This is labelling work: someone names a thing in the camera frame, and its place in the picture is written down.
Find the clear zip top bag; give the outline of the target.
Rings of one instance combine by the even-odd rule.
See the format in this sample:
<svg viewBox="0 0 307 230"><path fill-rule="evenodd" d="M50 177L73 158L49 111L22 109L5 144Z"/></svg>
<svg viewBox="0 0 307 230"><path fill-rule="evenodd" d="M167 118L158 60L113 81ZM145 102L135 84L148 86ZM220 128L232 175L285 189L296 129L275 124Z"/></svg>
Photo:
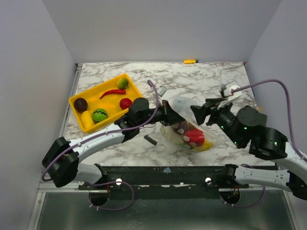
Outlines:
<svg viewBox="0 0 307 230"><path fill-rule="evenodd" d="M171 144L189 151L203 152L216 147L219 140L213 133L197 126L194 114L190 109L196 103L196 100L183 96L170 100L170 107L184 120L175 122L171 126L162 126L160 130L163 137Z"/></svg>

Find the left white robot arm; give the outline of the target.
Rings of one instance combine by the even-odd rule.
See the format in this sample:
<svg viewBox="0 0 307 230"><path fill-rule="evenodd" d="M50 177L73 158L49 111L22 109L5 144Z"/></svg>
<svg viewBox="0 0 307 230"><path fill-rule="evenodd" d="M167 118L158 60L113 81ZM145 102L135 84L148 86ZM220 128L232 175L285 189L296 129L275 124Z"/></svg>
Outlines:
<svg viewBox="0 0 307 230"><path fill-rule="evenodd" d="M160 122L172 126L182 121L184 118L170 107L168 101L163 100L151 109L147 99L137 98L128 112L107 128L79 139L57 138L42 160L43 175L48 174L56 187L83 181L95 189L102 189L106 185L102 167L83 164L83 160L100 150L133 139L147 124Z"/></svg>

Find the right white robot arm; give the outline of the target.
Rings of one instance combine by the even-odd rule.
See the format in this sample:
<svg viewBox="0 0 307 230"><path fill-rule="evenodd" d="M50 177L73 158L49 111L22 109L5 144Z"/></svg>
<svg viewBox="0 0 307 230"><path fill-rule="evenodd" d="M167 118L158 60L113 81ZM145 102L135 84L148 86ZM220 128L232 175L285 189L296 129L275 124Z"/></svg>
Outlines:
<svg viewBox="0 0 307 230"><path fill-rule="evenodd" d="M227 164L221 175L223 186L257 184L291 192L302 200L307 198L307 163L299 156L288 138L280 131L267 127L266 115L251 106L241 108L236 115L232 105L219 108L222 98L207 99L202 106L192 105L198 125L217 125L238 149L249 148L249 154L276 165L276 169L252 169Z"/></svg>

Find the yellow banana bunch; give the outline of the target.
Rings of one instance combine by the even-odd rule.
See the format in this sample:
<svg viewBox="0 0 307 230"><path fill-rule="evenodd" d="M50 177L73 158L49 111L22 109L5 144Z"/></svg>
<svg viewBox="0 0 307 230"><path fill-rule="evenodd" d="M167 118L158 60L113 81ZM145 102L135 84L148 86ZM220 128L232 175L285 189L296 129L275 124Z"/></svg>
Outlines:
<svg viewBox="0 0 307 230"><path fill-rule="evenodd" d="M191 151L202 152L213 147L213 143L207 141L206 139L196 139L193 141L184 142L183 144L180 144L180 146Z"/></svg>

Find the red bell pepper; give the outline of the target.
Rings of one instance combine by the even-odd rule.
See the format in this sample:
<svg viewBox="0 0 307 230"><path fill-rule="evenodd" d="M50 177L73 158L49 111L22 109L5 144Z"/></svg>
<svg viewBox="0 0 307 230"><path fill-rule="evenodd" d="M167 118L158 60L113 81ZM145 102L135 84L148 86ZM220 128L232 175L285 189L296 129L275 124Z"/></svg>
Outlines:
<svg viewBox="0 0 307 230"><path fill-rule="evenodd" d="M191 129L184 133L184 142L193 141L196 139L205 139L204 133L198 129Z"/></svg>

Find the dark purple plum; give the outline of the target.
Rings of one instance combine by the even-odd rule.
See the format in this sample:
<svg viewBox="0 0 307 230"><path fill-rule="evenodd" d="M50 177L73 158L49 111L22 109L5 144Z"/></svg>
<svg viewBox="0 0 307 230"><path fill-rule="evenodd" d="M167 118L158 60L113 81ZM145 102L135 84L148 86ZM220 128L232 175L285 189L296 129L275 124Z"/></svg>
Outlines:
<svg viewBox="0 0 307 230"><path fill-rule="evenodd" d="M179 135L183 135L189 130L189 123L187 121L179 122L171 126L173 132Z"/></svg>

